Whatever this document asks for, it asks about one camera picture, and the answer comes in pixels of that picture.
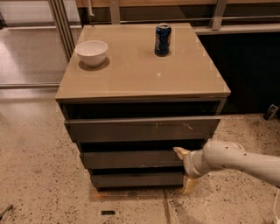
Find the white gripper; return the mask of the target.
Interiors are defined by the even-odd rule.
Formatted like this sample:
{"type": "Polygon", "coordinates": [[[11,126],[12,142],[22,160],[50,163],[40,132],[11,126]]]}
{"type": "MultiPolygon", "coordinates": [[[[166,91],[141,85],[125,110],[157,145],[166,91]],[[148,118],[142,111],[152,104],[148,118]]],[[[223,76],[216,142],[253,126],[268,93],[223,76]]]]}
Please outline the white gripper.
{"type": "Polygon", "coordinates": [[[183,179],[182,193],[191,193],[199,183],[198,178],[207,175],[211,168],[203,157],[202,150],[189,151],[182,147],[174,147],[173,150],[183,160],[186,176],[183,179]]]}

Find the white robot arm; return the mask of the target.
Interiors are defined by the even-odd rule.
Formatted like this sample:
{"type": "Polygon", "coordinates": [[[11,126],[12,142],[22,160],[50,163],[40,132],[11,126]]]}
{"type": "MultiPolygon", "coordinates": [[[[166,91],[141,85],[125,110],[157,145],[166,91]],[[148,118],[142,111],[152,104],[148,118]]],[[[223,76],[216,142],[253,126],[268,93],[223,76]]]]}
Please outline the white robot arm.
{"type": "Polygon", "coordinates": [[[280,157],[247,152],[234,142],[209,139],[201,150],[189,151],[182,147],[173,150],[182,160],[185,175],[182,193],[190,193],[199,178],[209,172],[237,170],[277,188],[280,187],[280,157]]]}

